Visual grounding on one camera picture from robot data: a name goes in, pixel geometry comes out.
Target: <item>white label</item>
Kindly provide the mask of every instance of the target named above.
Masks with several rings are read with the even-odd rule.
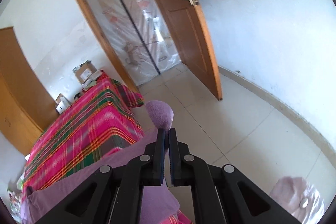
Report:
[[[81,78],[82,78],[83,80],[86,80],[90,75],[91,75],[91,70],[86,69],[86,70],[83,71],[83,73],[81,74]]]

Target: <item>open door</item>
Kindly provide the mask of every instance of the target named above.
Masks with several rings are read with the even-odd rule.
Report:
[[[218,100],[221,100],[219,70],[208,27],[198,0],[156,0],[156,2],[182,62]]]

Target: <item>baseboard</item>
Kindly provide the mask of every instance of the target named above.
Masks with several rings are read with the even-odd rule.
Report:
[[[306,119],[304,119],[300,114],[294,111],[291,107],[281,102],[274,95],[264,90],[263,88],[257,86],[246,80],[244,77],[230,71],[219,67],[219,72],[224,76],[235,81],[239,85],[253,92],[255,95],[263,99],[272,105],[275,109],[279,110],[283,115],[290,119],[298,128],[300,128],[307,136],[322,150],[331,164],[336,168],[336,151],[327,141],[327,139]]]

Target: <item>wooden cabinet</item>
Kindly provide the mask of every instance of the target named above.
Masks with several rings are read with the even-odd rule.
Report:
[[[24,155],[58,117],[12,27],[0,29],[0,131]]]

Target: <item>wooden door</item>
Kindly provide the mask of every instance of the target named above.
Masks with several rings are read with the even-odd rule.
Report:
[[[0,102],[1,132],[19,152],[28,155],[42,131],[13,98],[1,74]]]
[[[208,27],[200,5],[188,0],[156,0],[181,60],[218,99],[221,81]]]
[[[57,119],[55,101],[28,64],[12,27],[0,29],[0,73],[12,96],[41,130]]]

